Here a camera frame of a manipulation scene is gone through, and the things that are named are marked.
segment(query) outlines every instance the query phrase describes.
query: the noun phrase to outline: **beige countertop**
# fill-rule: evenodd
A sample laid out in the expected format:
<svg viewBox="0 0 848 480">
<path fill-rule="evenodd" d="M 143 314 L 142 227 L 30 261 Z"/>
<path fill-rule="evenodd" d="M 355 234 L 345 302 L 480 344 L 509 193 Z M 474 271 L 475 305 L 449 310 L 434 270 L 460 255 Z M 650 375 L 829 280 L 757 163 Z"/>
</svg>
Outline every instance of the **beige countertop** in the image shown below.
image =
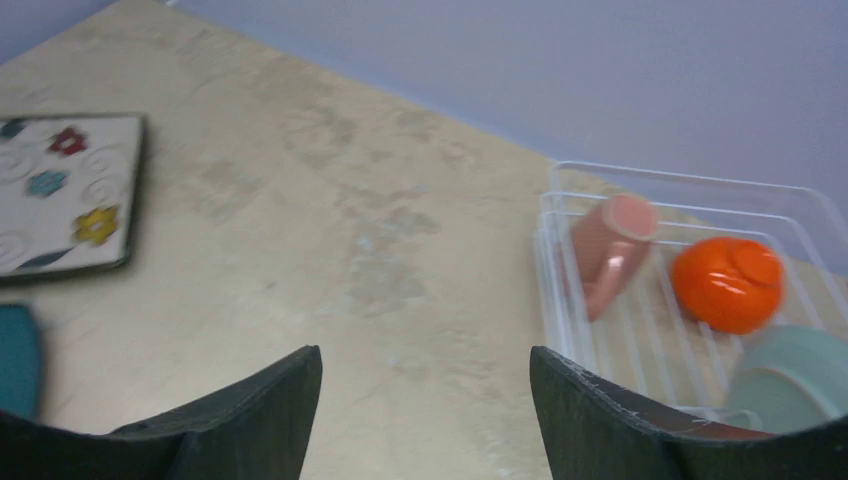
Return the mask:
<svg viewBox="0 0 848 480">
<path fill-rule="evenodd" d="M 3 65 L 0 111 L 152 130 L 134 262 L 0 293 L 46 329 L 46 423 L 104 433 L 316 344 L 304 478 L 549 475 L 540 155 L 149 0 Z"/>
</svg>

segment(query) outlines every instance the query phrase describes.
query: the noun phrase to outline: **yellow flower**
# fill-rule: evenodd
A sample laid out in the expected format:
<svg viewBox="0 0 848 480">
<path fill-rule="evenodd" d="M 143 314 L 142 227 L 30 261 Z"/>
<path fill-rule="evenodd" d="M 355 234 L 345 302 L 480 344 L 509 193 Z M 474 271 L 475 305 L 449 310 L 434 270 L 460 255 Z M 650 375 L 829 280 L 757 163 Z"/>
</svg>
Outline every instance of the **yellow flower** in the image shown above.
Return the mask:
<svg viewBox="0 0 848 480">
<path fill-rule="evenodd" d="M 74 238 L 78 242 L 91 240 L 95 245 L 103 245 L 118 229 L 118 222 L 115 220 L 117 215 L 118 207 L 95 208 L 85 215 L 80 215 L 74 221 L 77 226 Z"/>
</svg>

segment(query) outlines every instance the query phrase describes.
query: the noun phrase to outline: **orange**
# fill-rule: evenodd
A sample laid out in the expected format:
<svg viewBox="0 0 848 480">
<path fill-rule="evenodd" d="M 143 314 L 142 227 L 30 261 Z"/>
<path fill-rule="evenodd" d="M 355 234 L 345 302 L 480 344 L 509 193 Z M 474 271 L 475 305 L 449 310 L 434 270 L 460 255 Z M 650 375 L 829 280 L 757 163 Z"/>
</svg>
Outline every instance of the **orange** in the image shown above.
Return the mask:
<svg viewBox="0 0 848 480">
<path fill-rule="evenodd" d="M 766 323 L 783 300 L 778 256 L 753 240 L 715 237 L 680 253 L 671 266 L 677 300 L 715 330 L 750 333 Z"/>
</svg>

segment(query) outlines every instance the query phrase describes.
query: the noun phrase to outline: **light purple wall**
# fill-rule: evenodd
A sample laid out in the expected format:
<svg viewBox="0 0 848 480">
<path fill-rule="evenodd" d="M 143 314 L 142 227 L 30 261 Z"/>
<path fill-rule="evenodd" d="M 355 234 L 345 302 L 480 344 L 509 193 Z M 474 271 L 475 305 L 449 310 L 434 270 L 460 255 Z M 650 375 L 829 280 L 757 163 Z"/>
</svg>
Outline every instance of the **light purple wall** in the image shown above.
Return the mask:
<svg viewBox="0 0 848 480">
<path fill-rule="evenodd" d="M 557 156 L 817 187 L 848 212 L 844 0 L 178 0 Z"/>
<path fill-rule="evenodd" d="M 114 0 L 0 0 L 0 64 L 79 23 Z"/>
</svg>

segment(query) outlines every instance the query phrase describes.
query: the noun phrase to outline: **teal bowl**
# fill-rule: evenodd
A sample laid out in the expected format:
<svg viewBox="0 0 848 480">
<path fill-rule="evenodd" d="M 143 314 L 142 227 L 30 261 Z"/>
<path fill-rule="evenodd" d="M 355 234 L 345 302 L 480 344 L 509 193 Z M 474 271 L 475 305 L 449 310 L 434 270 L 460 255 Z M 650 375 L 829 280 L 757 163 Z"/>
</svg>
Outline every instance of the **teal bowl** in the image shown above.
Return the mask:
<svg viewBox="0 0 848 480">
<path fill-rule="evenodd" d="M 761 430 L 789 433 L 848 414 L 848 343 L 823 330 L 770 327 L 751 337 L 733 373 L 726 408 Z M 730 421 L 751 428 L 745 417 Z"/>
<path fill-rule="evenodd" d="M 0 410 L 35 418 L 41 357 L 39 332 L 29 308 L 0 304 Z"/>
</svg>

